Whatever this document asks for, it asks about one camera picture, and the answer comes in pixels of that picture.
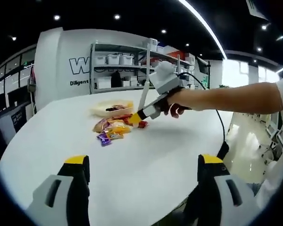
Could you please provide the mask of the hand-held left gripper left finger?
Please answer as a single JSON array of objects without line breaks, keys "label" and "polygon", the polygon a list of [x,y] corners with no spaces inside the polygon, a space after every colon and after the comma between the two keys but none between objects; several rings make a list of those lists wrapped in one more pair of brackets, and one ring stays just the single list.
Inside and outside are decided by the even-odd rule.
[{"label": "hand-held left gripper left finger", "polygon": [[89,226],[89,156],[65,160],[33,192],[27,215],[38,226]]}]

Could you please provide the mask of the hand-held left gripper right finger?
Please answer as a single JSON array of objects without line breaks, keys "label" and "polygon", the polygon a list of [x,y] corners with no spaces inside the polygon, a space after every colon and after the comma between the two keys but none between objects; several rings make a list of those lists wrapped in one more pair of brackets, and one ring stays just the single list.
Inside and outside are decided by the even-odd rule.
[{"label": "hand-held left gripper right finger", "polygon": [[216,156],[198,157],[199,226],[248,226],[257,215],[253,191]]}]

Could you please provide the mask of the person's right hand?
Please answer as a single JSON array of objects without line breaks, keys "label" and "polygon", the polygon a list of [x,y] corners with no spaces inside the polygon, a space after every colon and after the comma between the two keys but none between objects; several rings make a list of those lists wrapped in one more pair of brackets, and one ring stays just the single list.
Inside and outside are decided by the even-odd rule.
[{"label": "person's right hand", "polygon": [[164,109],[164,115],[170,114],[173,118],[179,118],[185,110],[191,109],[189,106],[190,91],[188,89],[180,89],[175,93],[168,94],[167,107]]}]

